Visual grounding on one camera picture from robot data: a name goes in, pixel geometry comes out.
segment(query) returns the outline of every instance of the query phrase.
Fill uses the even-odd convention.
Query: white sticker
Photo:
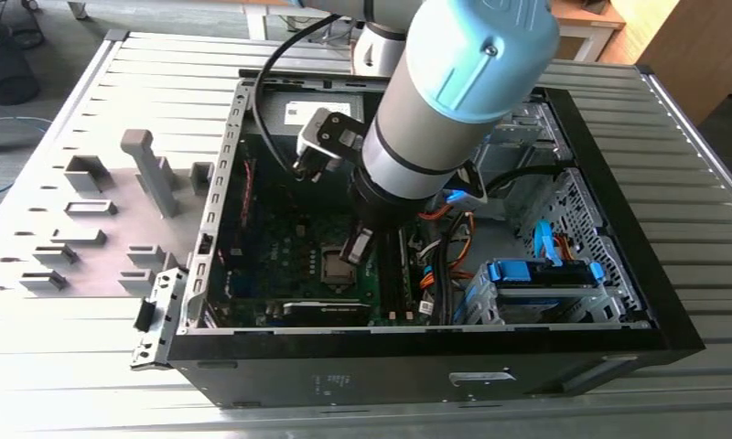
[[[430,316],[430,314],[434,312],[434,304],[421,300],[417,312]]]
[[[325,108],[330,112],[341,112],[347,116],[350,114],[350,105],[345,102],[305,102],[289,101],[283,106],[283,124],[305,125],[318,108]]]

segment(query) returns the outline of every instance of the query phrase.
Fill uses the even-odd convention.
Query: red wire
[[[445,214],[450,211],[450,209],[451,209],[451,205],[442,204],[435,212],[430,212],[430,213],[421,212],[417,214],[417,216],[423,220],[429,220],[429,221],[438,220],[441,217],[445,216]]]

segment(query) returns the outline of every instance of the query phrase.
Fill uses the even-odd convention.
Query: black cable
[[[309,36],[314,31],[322,29],[325,26],[327,26],[330,23],[333,23],[338,19],[339,19],[339,16],[337,16],[335,14],[331,14],[326,18],[319,20],[317,23],[310,25],[309,27],[305,27],[303,29],[301,29],[291,37],[289,37],[287,40],[283,43],[281,43],[281,46],[270,54],[270,57],[267,57],[263,67],[261,68],[259,73],[257,74],[257,79],[254,80],[254,90],[251,95],[251,118],[254,119],[254,124],[257,125],[257,131],[259,131],[259,136],[263,139],[265,146],[267,147],[267,151],[270,151],[270,154],[273,155],[273,158],[277,160],[277,163],[279,164],[281,169],[283,169],[285,172],[287,172],[295,177],[299,177],[299,175],[297,175],[297,173],[293,170],[293,164],[290,162],[290,159],[281,153],[277,146],[273,144],[273,140],[270,139],[270,134],[267,133],[267,128],[265,127],[263,118],[259,115],[259,106],[262,104],[262,98],[263,98],[265,76],[267,76],[267,73],[270,72],[270,68],[277,63],[277,60],[279,59],[286,49],[290,48],[294,43],[297,43],[301,39]]]
[[[498,174],[493,180],[488,182],[485,185],[485,194],[490,194],[494,190],[497,190],[500,187],[506,185],[514,178],[529,176],[529,175],[540,175],[540,176],[556,176],[561,174],[561,172],[566,169],[561,165],[538,165],[538,166],[524,166],[524,167],[516,167],[510,171],[505,172],[504,174]]]
[[[441,233],[438,237],[438,246],[434,252],[430,270],[434,275],[434,311],[433,324],[451,324],[451,289],[450,289],[450,267],[447,265],[447,247],[450,238],[454,232],[463,223],[466,213],[458,212],[450,222],[450,227]]]

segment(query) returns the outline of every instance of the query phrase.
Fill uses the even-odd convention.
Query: motherboard
[[[221,229],[222,293],[207,300],[210,327],[391,326],[414,323],[405,230],[354,266],[338,258],[351,226],[346,180],[285,181],[269,160],[242,159]]]

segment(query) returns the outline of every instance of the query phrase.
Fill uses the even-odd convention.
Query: table leg
[[[73,17],[77,20],[85,20],[86,18],[89,18],[89,14],[86,14],[86,4],[85,3],[67,2],[67,7],[70,8],[70,12],[73,13]]]
[[[249,39],[267,39],[265,32],[265,15],[247,12],[246,28],[249,29]]]

